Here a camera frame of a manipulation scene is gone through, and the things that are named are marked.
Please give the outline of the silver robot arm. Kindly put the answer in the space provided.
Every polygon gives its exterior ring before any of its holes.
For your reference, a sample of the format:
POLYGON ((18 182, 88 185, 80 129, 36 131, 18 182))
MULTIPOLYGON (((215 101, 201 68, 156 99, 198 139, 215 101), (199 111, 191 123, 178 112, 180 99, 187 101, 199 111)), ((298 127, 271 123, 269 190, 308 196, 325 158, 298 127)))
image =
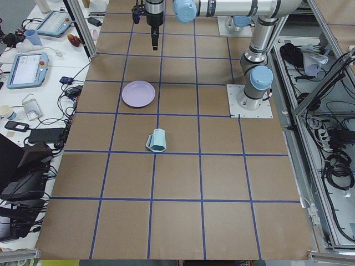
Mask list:
POLYGON ((266 65, 268 49, 277 37, 279 20, 295 11, 301 1, 173 1, 177 20, 188 23, 197 17, 253 17, 255 30, 250 44, 240 59, 246 85, 237 96, 245 110, 257 110, 271 88, 273 73, 266 65))

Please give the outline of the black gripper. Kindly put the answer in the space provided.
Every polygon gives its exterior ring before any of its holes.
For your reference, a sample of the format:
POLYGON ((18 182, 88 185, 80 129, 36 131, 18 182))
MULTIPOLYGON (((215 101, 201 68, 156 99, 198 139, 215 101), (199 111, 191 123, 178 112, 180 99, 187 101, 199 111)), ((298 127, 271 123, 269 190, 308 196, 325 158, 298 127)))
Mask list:
POLYGON ((159 26, 163 24, 163 2, 159 0, 145 1, 146 21, 151 26, 151 45, 154 51, 159 45, 159 26))

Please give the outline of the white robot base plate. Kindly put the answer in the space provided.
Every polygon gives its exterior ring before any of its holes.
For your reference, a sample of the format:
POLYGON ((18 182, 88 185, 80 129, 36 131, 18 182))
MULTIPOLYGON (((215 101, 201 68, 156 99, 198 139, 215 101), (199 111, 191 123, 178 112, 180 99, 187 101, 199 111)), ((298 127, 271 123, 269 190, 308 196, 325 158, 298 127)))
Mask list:
POLYGON ((249 99, 244 94, 244 85, 227 84, 227 96, 231 118, 272 119, 272 109, 267 93, 261 99, 249 99))

